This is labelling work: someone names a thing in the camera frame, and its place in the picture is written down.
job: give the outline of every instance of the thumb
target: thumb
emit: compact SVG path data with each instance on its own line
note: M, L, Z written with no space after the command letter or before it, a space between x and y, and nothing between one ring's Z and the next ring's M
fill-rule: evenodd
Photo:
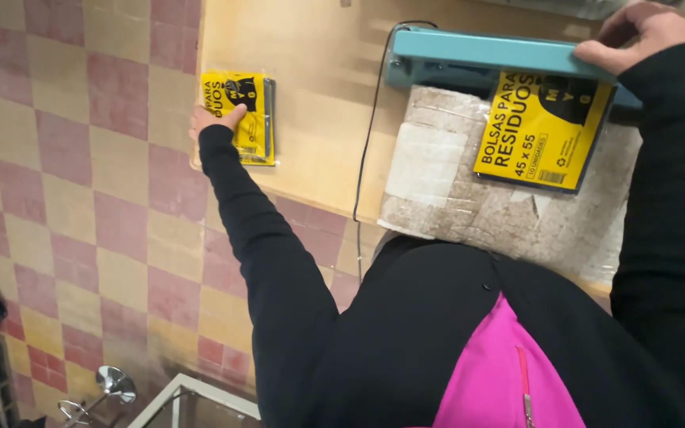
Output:
M221 123L232 131L237 128L240 120L247 114L247 106L245 104L240 104L234 108L233 111L229 112L226 116L221 119Z
M607 47L596 40L588 40L578 44L572 54L586 63L598 65L614 75L619 75L632 65L630 50Z

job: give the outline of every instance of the hand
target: hand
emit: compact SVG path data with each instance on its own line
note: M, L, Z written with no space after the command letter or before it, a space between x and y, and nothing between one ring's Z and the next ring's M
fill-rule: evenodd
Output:
M195 112L192 113L192 117L189 119L189 123L192 125L189 129L189 137L197 142L199 133L211 125L224 125L234 131L237 129L237 125L239 125L242 118L245 117L245 113L247 113L247 106L244 104L236 106L233 111L224 117L215 117L213 113L205 110L203 106L195 105Z
M639 36L625 49L616 49ZM596 40L576 46L575 56L619 75L661 50L685 44L685 11L654 2L635 1L607 18Z

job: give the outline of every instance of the wooden counter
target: wooden counter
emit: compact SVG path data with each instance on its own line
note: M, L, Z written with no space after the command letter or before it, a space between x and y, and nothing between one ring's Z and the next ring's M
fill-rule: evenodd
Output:
M275 168L249 168L266 191L350 217L390 29L426 19L442 29L578 41L599 24L471 0L203 0L199 69L265 70L276 79ZM359 218L374 223L408 91L383 84Z

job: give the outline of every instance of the person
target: person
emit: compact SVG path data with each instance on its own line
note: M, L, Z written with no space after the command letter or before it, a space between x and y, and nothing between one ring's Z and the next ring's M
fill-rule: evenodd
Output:
M196 109L190 134L247 282L266 426L685 426L685 16L631 3L574 54L644 105L614 317L546 268L407 236L339 314L239 162L244 107Z

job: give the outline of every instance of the checkered tile wall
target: checkered tile wall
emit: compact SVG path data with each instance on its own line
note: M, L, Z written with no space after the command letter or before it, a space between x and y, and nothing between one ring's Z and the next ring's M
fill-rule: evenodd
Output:
M209 182L189 168L199 0L0 0L0 289L24 416L180 370L254 389L252 326ZM355 225L272 198L341 310ZM382 230L365 226L364 264Z

